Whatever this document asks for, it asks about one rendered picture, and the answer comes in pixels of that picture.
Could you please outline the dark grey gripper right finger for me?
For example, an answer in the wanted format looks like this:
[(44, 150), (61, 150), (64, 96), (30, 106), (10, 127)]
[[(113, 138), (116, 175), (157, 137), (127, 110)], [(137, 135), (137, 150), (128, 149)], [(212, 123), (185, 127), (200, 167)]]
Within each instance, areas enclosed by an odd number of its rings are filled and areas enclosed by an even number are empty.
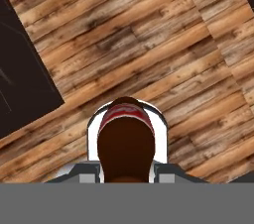
[(173, 164), (154, 164), (154, 174), (154, 183), (205, 183), (205, 180), (186, 174)]

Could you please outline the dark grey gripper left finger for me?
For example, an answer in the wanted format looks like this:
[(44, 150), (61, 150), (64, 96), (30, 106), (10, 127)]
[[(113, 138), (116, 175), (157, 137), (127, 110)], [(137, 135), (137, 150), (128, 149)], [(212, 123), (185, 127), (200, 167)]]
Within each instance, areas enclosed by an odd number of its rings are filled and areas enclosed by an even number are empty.
[(61, 168), (50, 183), (100, 183), (99, 163), (70, 164)]

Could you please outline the brown bottle with red label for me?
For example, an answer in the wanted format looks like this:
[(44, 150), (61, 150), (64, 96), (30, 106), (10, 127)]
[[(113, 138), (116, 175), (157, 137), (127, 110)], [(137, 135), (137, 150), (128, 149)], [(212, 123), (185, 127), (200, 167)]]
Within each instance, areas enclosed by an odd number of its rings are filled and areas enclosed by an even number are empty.
[(97, 152), (105, 182), (149, 182), (155, 132), (138, 100), (120, 97), (109, 105), (99, 126)]

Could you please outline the dark brown cabinet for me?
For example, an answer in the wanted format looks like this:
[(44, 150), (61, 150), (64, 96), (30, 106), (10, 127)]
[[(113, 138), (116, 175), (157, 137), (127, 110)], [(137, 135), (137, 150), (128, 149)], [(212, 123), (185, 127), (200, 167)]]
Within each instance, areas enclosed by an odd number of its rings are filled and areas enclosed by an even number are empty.
[(10, 0), (0, 0), (0, 139), (63, 104)]

